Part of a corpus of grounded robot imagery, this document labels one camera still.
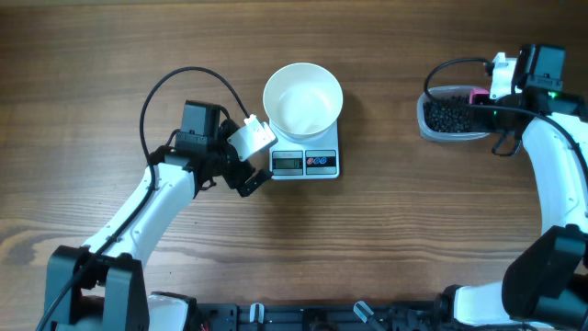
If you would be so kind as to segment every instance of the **digital scale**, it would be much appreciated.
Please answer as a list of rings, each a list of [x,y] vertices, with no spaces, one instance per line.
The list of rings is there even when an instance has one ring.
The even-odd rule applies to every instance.
[[[276,125],[269,127],[277,143],[269,149],[269,169],[276,180],[330,179],[339,177],[339,141],[337,122],[316,136],[296,139]]]

